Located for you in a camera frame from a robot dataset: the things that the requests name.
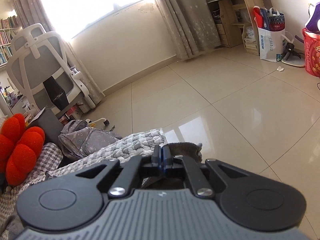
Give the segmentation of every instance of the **tile floor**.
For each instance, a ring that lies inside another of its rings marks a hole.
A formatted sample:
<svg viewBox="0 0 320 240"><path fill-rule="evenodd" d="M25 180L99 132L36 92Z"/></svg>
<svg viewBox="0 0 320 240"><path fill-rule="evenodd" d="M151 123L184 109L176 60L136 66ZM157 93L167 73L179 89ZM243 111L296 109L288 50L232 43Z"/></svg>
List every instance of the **tile floor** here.
<svg viewBox="0 0 320 240"><path fill-rule="evenodd" d="M283 72L276 71L284 66ZM107 96L86 116L122 136L162 127L168 142L203 143L217 158L300 190L300 226L320 237L320 80L243 46L175 62Z"/></svg>

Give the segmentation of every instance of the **gray backpack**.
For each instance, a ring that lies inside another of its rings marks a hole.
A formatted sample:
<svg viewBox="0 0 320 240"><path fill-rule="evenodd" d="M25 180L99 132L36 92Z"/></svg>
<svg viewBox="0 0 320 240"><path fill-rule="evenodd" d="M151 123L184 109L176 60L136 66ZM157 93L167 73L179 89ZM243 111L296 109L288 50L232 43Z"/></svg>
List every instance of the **gray backpack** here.
<svg viewBox="0 0 320 240"><path fill-rule="evenodd" d="M62 153L70 160L80 160L122 139L111 131L99 130L87 125L86 121L72 120L64 126L59 135Z"/></svg>

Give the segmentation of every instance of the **office chair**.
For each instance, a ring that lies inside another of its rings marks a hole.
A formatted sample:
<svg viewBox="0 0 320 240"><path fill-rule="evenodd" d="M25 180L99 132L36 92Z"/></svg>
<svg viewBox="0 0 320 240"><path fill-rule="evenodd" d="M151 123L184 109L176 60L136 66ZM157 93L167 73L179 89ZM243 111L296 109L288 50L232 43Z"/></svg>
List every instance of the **office chair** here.
<svg viewBox="0 0 320 240"><path fill-rule="evenodd" d="M68 60L63 40L56 31L46 32L40 23L33 24L12 39L11 50L7 73L28 98L32 114L48 107L60 118L76 102L89 96L87 87L80 81L82 73ZM62 104L50 97L54 85L65 93Z"/></svg>

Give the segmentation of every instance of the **white paper bag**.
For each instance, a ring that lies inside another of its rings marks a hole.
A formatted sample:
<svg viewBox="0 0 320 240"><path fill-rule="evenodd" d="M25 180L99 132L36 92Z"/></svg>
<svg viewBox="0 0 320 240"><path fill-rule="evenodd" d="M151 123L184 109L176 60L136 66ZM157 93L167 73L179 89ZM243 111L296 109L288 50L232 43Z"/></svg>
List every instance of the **white paper bag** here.
<svg viewBox="0 0 320 240"><path fill-rule="evenodd" d="M285 30L271 32L258 28L260 43L260 58L277 62L282 59L281 54L285 48Z"/></svg>

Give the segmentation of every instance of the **gray ribbed panel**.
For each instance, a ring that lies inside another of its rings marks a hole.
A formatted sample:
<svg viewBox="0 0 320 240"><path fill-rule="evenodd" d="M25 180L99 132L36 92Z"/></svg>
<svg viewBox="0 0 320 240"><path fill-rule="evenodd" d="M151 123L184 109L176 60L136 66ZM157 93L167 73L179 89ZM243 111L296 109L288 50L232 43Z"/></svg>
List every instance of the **gray ribbed panel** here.
<svg viewBox="0 0 320 240"><path fill-rule="evenodd" d="M135 190L130 198L111 201L101 217L86 228L56 235L45 235L27 229L17 239L302 240L308 238L297 228L280 233L260 233L245 229L225 217L215 202L200 200L188 189L183 189Z"/></svg>

